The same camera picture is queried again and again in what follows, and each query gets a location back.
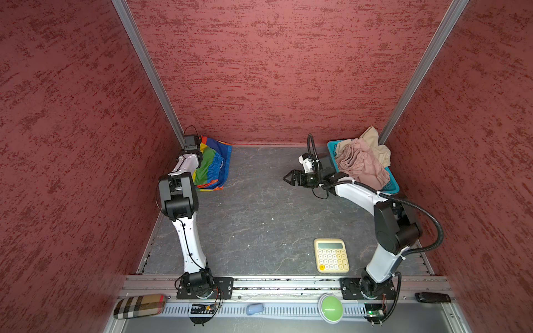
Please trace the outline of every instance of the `vented metal panel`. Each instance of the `vented metal panel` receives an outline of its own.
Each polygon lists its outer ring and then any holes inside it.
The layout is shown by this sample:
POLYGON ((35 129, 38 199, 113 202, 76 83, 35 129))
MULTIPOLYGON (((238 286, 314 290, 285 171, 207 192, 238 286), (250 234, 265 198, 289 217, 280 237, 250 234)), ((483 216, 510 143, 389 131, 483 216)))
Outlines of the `vented metal panel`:
MULTIPOLYGON (((229 303, 222 304, 216 313, 220 317, 246 317, 246 307, 253 303, 229 303)), ((364 304, 344 303, 343 320, 366 320, 364 304)), ((160 317, 188 317, 191 311, 191 303, 167 303, 160 317)), ((212 316, 203 312, 193 316, 212 316)), ((284 319, 320 319, 318 305, 316 303, 265 303, 264 311, 253 315, 261 318, 284 318, 284 319)))

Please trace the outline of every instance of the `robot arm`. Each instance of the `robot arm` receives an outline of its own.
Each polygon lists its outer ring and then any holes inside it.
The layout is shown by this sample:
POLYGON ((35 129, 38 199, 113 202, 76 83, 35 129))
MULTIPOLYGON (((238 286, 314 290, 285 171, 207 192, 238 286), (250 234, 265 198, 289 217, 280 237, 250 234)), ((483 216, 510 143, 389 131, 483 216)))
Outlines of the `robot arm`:
POLYGON ((406 255, 431 250, 442 243, 442 227, 431 214, 409 201, 376 191, 345 173, 337 172, 329 154, 317 154, 312 135, 308 136, 308 152, 298 160, 304 170, 292 170, 284 177, 287 183, 311 189, 321 187, 328 194, 346 198, 374 216, 378 246, 363 270, 358 286, 365 298, 374 299, 382 294, 406 255), (426 214, 438 230, 437 241, 421 249, 409 249, 422 235, 413 207, 426 214))
POLYGON ((353 184, 351 177, 339 178, 338 181, 352 184, 334 186, 336 195, 350 200, 374 216, 378 245, 372 260, 362 272, 360 289, 367 298, 375 298, 405 259, 402 253, 422 235, 422 228, 411 207, 397 204, 353 184))
POLYGON ((207 297, 213 292, 214 282, 207 259, 201 249, 196 211, 198 195, 192 172, 201 165, 200 138, 185 136, 184 152, 178 157, 176 167, 159 179, 161 212, 170 218, 180 239, 184 261, 182 276, 187 292, 207 297))

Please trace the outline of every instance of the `black mounting plate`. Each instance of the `black mounting plate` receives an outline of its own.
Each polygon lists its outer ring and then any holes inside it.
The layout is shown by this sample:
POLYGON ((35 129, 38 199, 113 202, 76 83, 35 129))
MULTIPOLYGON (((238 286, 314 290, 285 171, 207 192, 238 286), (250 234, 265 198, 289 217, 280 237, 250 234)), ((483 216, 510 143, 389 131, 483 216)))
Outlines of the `black mounting plate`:
MULTIPOLYGON (((359 289, 359 280, 360 278, 340 278, 339 281, 341 283, 341 291, 342 291, 342 298, 343 299, 363 299, 363 300, 371 300, 368 298, 365 298, 363 294, 361 293, 361 290, 359 289)), ((396 296, 396 289, 394 288, 394 285, 392 284, 392 280, 389 279, 386 284, 385 288, 383 288, 383 293, 385 294, 385 297, 387 299, 394 299, 396 296)))
MULTIPOLYGON (((215 285, 223 292, 222 299, 230 299, 231 293, 233 292, 233 278, 213 278, 215 285)), ((205 299, 215 299, 216 293, 212 293, 205 299)), ((180 286, 177 289, 176 299, 198 299, 203 300, 204 298, 198 298, 195 294, 189 294, 185 289, 183 280, 180 280, 180 286)))

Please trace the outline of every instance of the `calculator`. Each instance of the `calculator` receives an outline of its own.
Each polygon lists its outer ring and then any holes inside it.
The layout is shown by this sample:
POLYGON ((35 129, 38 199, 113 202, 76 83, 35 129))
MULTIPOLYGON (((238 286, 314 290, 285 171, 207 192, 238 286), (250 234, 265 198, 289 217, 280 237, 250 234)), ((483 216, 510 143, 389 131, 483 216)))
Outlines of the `calculator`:
POLYGON ((340 238, 315 239, 314 256, 320 273, 346 273, 350 270, 346 247, 340 238))

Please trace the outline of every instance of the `green round button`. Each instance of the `green round button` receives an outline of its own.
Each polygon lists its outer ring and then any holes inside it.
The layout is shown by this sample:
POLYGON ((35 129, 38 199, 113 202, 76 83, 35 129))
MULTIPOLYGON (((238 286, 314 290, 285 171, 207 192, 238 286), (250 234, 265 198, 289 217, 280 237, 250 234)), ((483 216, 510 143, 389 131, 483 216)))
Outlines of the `green round button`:
POLYGON ((330 321, 339 321, 342 317, 342 303, 335 296, 327 296, 322 301, 322 313, 330 321))

